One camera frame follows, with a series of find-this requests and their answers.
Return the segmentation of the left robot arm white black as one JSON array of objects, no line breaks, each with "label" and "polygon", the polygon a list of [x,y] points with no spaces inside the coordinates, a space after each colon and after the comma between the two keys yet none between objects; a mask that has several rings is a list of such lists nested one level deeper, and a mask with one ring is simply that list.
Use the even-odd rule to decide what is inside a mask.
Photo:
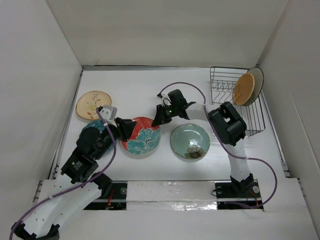
[{"label": "left robot arm white black", "polygon": [[98,171],[98,160],[117,141],[127,141],[136,126],[131,119],[117,117],[114,123],[104,122],[103,130],[85,128],[76,141],[76,148],[62,166],[51,193],[28,210],[11,228],[10,237],[23,240],[58,240],[60,230],[89,203],[107,198],[113,181]]}]

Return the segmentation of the grey plate with tree branches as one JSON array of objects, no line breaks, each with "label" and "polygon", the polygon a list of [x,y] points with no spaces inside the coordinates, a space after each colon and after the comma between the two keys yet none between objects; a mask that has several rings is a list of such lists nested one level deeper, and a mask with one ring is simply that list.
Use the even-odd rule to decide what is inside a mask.
[{"label": "grey plate with tree branches", "polygon": [[254,89],[249,100],[243,104],[244,106],[249,106],[255,102],[255,100],[259,97],[264,84],[264,73],[261,68],[251,68],[247,73],[252,74],[254,77]]}]

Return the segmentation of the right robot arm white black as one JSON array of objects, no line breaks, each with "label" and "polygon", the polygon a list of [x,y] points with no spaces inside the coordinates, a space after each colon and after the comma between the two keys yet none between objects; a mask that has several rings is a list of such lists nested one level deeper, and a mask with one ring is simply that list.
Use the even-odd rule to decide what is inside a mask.
[{"label": "right robot arm white black", "polygon": [[227,183],[231,198],[244,198],[254,184],[244,147],[247,125],[235,107],[228,101],[218,108],[195,101],[187,102],[179,89],[168,93],[170,105],[156,106],[152,126],[168,124],[173,117],[185,120],[207,121],[223,149],[228,154],[230,163],[230,182]]}]

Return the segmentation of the red plate with teal flower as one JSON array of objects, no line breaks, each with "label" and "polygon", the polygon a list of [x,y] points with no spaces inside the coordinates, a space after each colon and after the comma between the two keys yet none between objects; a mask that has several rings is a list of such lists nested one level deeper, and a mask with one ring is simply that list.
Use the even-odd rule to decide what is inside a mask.
[{"label": "red plate with teal flower", "polygon": [[136,123],[131,137],[127,141],[120,141],[124,153],[130,158],[144,158],[151,155],[161,141],[161,128],[152,126],[153,120],[149,117],[138,116],[131,119]]}]

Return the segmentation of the orange woven plate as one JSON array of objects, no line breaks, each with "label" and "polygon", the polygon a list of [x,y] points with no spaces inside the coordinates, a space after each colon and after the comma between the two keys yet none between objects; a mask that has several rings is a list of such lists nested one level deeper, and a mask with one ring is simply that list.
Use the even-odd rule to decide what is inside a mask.
[{"label": "orange woven plate", "polygon": [[255,87],[255,78],[251,73],[243,74],[236,82],[233,100],[236,105],[244,105],[251,97]]}]

